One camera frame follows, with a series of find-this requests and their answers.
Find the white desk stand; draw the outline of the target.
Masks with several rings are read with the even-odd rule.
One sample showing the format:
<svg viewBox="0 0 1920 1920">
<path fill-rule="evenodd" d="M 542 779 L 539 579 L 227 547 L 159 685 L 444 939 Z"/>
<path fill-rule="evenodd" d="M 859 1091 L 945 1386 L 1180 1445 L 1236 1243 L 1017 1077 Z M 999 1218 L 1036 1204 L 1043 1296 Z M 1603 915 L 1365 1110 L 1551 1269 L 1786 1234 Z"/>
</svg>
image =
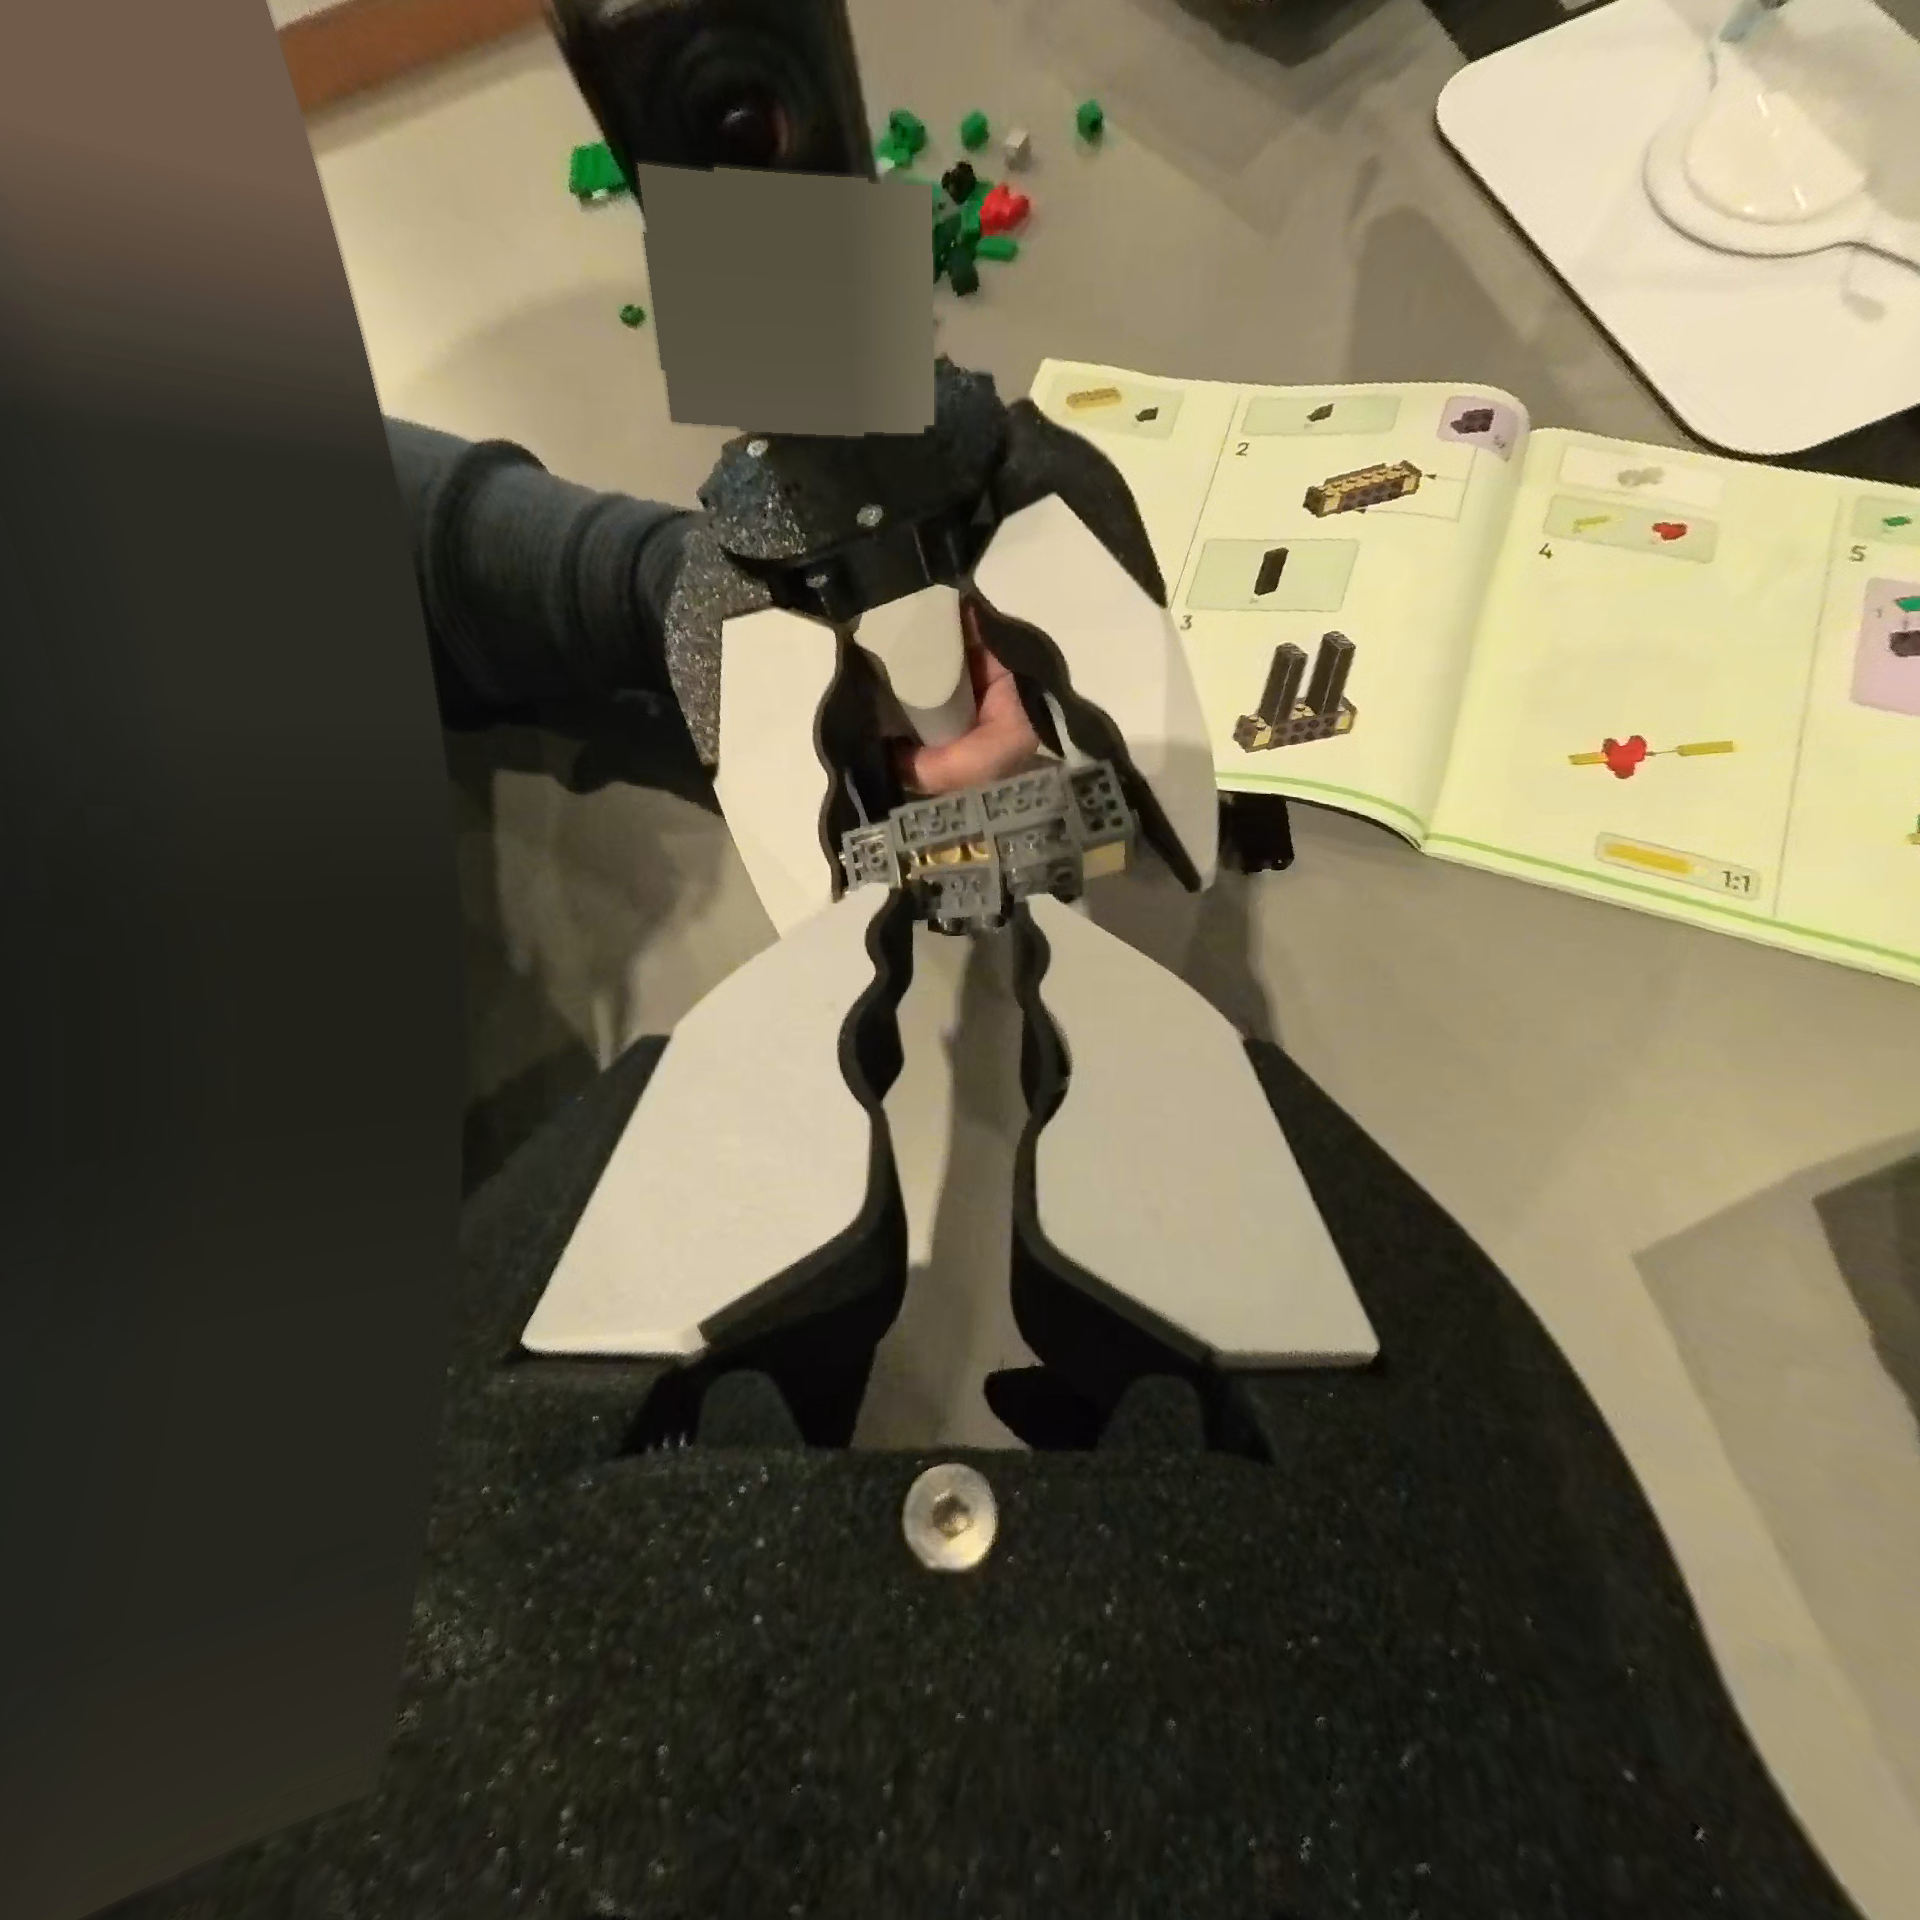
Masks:
<svg viewBox="0 0 1920 1920">
<path fill-rule="evenodd" d="M 1764 262 L 1670 229 L 1641 168 L 1707 77 L 1705 4 L 1594 4 L 1465 64 L 1434 120 L 1665 410 L 1710 449 L 1807 458 L 1917 403 L 1915 269 Z"/>
</svg>

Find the brick instruction booklet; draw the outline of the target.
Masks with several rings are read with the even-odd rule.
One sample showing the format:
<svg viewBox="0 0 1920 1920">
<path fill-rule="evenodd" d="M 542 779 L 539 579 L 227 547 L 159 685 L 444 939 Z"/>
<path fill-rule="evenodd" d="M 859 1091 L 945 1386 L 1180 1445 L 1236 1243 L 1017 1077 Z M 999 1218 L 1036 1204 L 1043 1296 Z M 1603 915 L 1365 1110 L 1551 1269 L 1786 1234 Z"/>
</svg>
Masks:
<svg viewBox="0 0 1920 1920">
<path fill-rule="evenodd" d="M 1133 491 L 1221 789 L 1915 984 L 1915 488 L 1460 379 L 1031 397 Z"/>
</svg>

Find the scattered small toy bricks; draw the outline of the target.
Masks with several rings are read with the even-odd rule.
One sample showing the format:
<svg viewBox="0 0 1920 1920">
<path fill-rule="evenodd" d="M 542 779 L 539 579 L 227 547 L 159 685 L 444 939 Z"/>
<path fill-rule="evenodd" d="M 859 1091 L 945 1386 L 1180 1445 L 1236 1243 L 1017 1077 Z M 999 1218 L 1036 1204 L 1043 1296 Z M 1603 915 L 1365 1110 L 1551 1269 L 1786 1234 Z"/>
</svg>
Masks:
<svg viewBox="0 0 1920 1920">
<path fill-rule="evenodd" d="M 1078 152 L 1095 153 L 1108 132 L 1108 114 L 1100 99 L 1077 102 L 1071 113 L 1071 139 Z M 937 179 L 916 177 L 914 165 L 931 153 L 927 124 L 906 105 L 886 113 L 870 144 L 881 179 L 906 179 L 927 190 L 931 204 L 931 262 L 934 283 L 958 297 L 979 291 L 979 265 L 1005 262 L 1020 256 L 1020 235 L 1028 225 L 1033 198 L 1022 186 L 1033 170 L 1033 139 L 1023 128 L 1007 128 L 994 136 L 993 120 L 971 109 L 955 131 L 958 158 Z M 983 177 L 979 163 L 999 156 L 1001 177 Z M 617 168 L 606 139 L 572 149 L 567 156 L 567 193 L 583 209 L 634 193 Z"/>
</svg>

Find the grey toy brick assembly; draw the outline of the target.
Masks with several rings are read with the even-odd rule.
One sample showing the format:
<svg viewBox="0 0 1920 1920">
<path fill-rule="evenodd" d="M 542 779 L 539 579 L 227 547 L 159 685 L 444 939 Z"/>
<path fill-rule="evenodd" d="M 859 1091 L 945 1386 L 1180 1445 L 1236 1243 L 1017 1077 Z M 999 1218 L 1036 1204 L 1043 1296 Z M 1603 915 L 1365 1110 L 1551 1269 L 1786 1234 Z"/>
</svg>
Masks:
<svg viewBox="0 0 1920 1920">
<path fill-rule="evenodd" d="M 900 894 L 946 938 L 1004 928 L 1036 899 L 1077 904 L 1123 874 L 1138 820 L 1107 762 L 1045 758 L 1037 769 L 899 804 L 844 835 L 847 890 Z"/>
</svg>

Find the grey desk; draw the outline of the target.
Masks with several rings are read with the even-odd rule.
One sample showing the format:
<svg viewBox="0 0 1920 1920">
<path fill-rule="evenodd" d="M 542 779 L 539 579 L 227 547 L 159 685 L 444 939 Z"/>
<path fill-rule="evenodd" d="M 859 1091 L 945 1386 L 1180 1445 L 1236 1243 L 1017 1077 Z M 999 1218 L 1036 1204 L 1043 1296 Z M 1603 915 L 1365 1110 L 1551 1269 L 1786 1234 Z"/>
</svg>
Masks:
<svg viewBox="0 0 1920 1920">
<path fill-rule="evenodd" d="M 876 113 L 1036 142 L 1012 269 L 946 310 L 1022 390 L 1083 356 L 1234 382 L 1487 378 L 1683 435 L 1434 128 L 1425 4 L 854 4 Z M 542 32 L 311 113 L 375 388 L 599 490 L 690 499 L 625 209 Z M 1413 854 L 1133 918 L 1275 1037 L 1521 1288 L 1623 1442 L 1738 1706 L 1867 1915 L 1915 1915 L 1915 990 Z"/>
</svg>

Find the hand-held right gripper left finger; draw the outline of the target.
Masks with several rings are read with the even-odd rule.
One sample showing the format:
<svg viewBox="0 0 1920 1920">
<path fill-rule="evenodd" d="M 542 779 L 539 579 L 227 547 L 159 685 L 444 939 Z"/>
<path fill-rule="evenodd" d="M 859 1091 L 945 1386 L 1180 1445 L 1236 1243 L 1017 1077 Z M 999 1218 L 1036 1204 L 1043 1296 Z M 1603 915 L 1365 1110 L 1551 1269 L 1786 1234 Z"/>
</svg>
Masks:
<svg viewBox="0 0 1920 1920">
<path fill-rule="evenodd" d="M 907 901 L 839 901 L 678 1022 L 518 1338 L 542 1360 L 700 1360 L 772 1325 L 882 1188 Z"/>
</svg>

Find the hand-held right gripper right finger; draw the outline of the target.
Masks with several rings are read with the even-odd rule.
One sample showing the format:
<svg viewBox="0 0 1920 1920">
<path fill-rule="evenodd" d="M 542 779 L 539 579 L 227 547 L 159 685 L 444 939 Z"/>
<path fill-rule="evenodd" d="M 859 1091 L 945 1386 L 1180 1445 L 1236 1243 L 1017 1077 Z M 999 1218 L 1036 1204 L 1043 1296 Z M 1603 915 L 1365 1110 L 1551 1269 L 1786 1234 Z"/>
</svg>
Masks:
<svg viewBox="0 0 1920 1920">
<path fill-rule="evenodd" d="M 1222 1370 L 1358 1370 L 1378 1332 L 1239 1029 L 1057 899 L 1017 926 L 1020 1227 L 1041 1269 Z"/>
</svg>

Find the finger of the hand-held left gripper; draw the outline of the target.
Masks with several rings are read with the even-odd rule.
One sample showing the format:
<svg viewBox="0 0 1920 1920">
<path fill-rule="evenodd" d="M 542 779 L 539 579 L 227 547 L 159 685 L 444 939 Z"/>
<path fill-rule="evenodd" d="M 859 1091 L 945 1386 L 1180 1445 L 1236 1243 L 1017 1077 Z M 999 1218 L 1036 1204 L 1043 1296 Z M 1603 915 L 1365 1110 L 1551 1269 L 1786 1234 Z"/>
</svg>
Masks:
<svg viewBox="0 0 1920 1920">
<path fill-rule="evenodd" d="M 788 608 L 726 621 L 713 792 L 777 939 L 846 891 L 844 842 L 885 798 L 878 680 L 852 640 Z"/>
<path fill-rule="evenodd" d="M 1159 862 L 1205 894 L 1219 849 L 1214 750 L 1156 594 L 1060 497 L 1001 520 L 971 593 L 996 659 L 1058 706 L 1068 746 L 1116 771 Z"/>
</svg>

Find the person's left hand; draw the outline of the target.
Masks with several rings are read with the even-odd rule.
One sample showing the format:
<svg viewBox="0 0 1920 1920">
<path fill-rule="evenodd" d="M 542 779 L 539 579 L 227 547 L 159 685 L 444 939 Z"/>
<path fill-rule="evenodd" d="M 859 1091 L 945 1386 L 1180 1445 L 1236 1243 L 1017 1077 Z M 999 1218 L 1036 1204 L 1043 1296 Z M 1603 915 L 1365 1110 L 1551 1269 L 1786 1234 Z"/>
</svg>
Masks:
<svg viewBox="0 0 1920 1920">
<path fill-rule="evenodd" d="M 969 654 L 975 717 L 941 746 L 899 741 L 895 771 L 921 795 L 966 792 L 1017 777 L 1041 757 L 1041 737 L 1017 677 L 989 652 Z"/>
</svg>

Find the person's left forearm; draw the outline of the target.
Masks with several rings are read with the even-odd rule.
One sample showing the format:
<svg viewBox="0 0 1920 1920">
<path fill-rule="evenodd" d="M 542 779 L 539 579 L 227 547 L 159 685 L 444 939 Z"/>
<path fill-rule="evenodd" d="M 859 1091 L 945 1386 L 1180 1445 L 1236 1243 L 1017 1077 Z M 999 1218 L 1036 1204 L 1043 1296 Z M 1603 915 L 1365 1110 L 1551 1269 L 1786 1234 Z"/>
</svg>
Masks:
<svg viewBox="0 0 1920 1920">
<path fill-rule="evenodd" d="M 645 784 L 711 773 L 722 629 L 764 601 L 706 516 L 572 485 L 509 442 L 382 424 L 444 728 L 610 739 Z"/>
</svg>

